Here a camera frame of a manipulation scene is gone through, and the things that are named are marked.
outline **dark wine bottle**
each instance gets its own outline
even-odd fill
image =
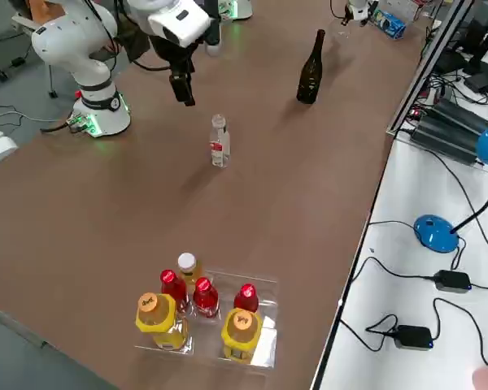
[[[303,65],[300,82],[298,83],[298,92],[296,98],[306,104],[312,104],[316,101],[316,95],[322,81],[322,47],[324,45],[325,31],[318,30],[316,34],[315,45],[312,48],[311,55]]]

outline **glass bottle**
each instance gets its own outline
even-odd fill
[[[259,298],[257,290],[251,283],[244,284],[233,301],[233,307],[238,307],[251,312],[256,312],[259,308]]]
[[[322,47],[324,46],[325,31],[318,30],[315,45],[311,55],[303,65],[302,74],[298,83],[296,98],[305,104],[312,104],[316,101],[320,82],[322,80]]]
[[[195,284],[194,303],[198,313],[209,319],[219,311],[219,293],[207,278],[199,278]]]
[[[220,114],[211,118],[210,132],[211,163],[216,167],[228,166],[230,147],[226,118]]]
[[[184,313],[188,305],[188,294],[186,292],[186,282],[178,278],[172,270],[161,272],[161,292],[168,294],[176,300],[177,313]]]
[[[188,292],[193,293],[195,282],[203,275],[201,262],[191,253],[182,253],[177,259],[177,266],[181,278],[186,282]]]

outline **blue box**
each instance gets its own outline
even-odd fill
[[[406,27],[405,23],[389,12],[375,10],[371,21],[392,39],[399,39],[403,37],[403,32],[405,31]]]

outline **brown table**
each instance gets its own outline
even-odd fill
[[[220,58],[194,56],[197,106],[175,101],[167,74],[130,67],[117,80],[127,132],[39,136],[1,162],[0,310],[121,388],[308,388],[420,49],[372,26],[335,41],[329,21],[326,2],[257,1],[224,28]],[[298,75],[320,27],[325,78],[303,106]],[[210,164],[215,113],[232,137],[225,170]],[[184,251],[280,282],[267,379],[134,348],[137,298]]]

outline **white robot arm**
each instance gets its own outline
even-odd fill
[[[345,26],[351,20],[359,21],[361,26],[364,26],[368,22],[368,18],[371,17],[376,10],[378,0],[369,2],[368,0],[347,0],[345,5],[345,16],[342,19],[342,24]]]
[[[93,137],[124,131],[130,125],[130,115],[111,80],[111,71],[105,63],[89,57],[109,41],[113,43],[117,34],[114,16],[92,0],[50,2],[61,5],[65,15],[43,24],[32,34],[32,42],[43,61],[69,71],[80,87],[81,96],[67,123]],[[177,100],[192,106],[190,73],[194,69],[190,56],[197,47],[193,42],[211,27],[212,20],[193,0],[134,2],[137,22],[153,36],[150,39],[157,53],[170,62]]]

